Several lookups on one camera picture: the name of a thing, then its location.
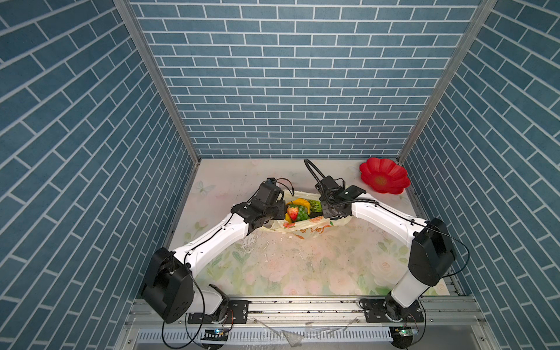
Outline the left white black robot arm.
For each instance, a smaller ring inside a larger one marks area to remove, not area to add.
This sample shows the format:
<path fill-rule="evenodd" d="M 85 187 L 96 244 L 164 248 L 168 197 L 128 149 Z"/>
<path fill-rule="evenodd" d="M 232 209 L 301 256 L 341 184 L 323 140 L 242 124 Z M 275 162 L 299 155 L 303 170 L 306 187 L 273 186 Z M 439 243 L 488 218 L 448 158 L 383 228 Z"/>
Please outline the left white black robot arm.
<path fill-rule="evenodd" d="M 227 248 L 284 214 L 284 191 L 268 178 L 249 200 L 197 239 L 176 249 L 158 249 L 150 259 L 141 296 L 166 324 L 187 314 L 201 314 L 210 322 L 226 318 L 230 298 L 219 288 L 200 287 L 198 274 Z"/>

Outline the red flower-shaped plate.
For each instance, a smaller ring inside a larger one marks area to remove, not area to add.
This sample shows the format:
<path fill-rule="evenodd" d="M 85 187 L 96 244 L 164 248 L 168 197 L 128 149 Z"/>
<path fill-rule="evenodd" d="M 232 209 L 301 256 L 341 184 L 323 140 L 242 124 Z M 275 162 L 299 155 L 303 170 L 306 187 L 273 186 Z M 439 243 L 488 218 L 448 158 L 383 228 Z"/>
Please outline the red flower-shaped plate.
<path fill-rule="evenodd" d="M 404 167 L 386 158 L 369 158 L 359 167 L 361 180 L 382 194 L 399 195 L 411 185 Z"/>

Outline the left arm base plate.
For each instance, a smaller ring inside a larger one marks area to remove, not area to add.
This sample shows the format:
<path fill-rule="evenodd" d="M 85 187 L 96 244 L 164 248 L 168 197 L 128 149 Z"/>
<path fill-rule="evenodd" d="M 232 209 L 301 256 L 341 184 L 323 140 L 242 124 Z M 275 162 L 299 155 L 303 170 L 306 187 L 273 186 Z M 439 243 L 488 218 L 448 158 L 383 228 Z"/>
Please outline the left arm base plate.
<path fill-rule="evenodd" d="M 223 301 L 212 314 L 188 314 L 189 325 L 237 325 L 246 324 L 249 313 L 248 300 Z"/>

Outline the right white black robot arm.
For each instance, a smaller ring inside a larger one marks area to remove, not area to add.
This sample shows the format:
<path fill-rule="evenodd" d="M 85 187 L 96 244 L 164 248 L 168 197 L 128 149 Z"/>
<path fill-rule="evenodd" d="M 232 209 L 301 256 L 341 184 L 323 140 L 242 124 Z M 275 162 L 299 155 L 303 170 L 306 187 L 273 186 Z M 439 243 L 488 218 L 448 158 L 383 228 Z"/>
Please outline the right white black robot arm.
<path fill-rule="evenodd" d="M 382 203 L 357 186 L 345 188 L 331 176 L 317 181 L 325 217 L 355 217 L 378 226 L 409 249 L 408 270 L 386 297 L 388 312 L 403 314 L 456 261 L 456 249 L 444 222 L 424 220 Z"/>

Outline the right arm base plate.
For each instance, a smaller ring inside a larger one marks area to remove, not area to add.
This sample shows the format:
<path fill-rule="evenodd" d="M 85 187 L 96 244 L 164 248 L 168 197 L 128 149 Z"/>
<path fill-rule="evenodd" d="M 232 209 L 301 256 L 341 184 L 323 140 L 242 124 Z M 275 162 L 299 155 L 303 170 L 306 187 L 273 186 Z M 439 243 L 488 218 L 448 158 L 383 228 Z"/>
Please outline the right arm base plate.
<path fill-rule="evenodd" d="M 362 298 L 358 306 L 363 310 L 367 323 L 424 322 L 425 314 L 418 300 L 405 308 L 396 301 L 378 298 Z"/>

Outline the cream printed plastic bag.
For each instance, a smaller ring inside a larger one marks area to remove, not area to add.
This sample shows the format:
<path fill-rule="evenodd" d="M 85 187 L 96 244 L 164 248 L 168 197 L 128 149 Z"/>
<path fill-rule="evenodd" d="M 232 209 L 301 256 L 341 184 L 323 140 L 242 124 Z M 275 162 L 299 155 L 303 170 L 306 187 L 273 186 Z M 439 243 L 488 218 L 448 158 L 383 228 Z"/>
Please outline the cream printed plastic bag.
<path fill-rule="evenodd" d="M 318 193 L 295 191 L 292 195 L 288 190 L 284 190 L 284 200 L 289 204 L 293 200 L 304 199 L 307 201 L 319 201 Z M 312 239 L 327 232 L 332 227 L 338 228 L 347 225 L 351 217 L 334 220 L 333 218 L 325 218 L 320 213 L 310 215 L 309 220 L 303 220 L 296 223 L 289 223 L 285 218 L 282 220 L 271 220 L 265 228 L 277 233 L 294 234 L 300 239 Z"/>

